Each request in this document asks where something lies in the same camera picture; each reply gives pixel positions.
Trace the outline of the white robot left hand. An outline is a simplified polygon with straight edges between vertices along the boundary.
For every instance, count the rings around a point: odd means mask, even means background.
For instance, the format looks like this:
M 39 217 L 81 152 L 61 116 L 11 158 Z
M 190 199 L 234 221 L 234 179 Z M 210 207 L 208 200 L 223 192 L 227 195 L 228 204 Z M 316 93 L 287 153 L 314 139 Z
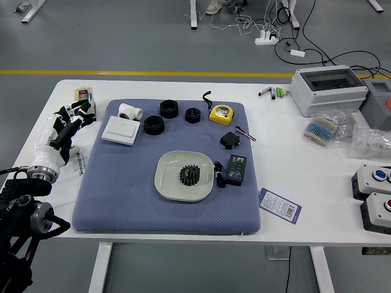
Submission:
M 87 99 L 61 107 L 47 119 L 37 142 L 33 166 L 57 169 L 68 163 L 71 138 L 96 120 L 95 103 Z

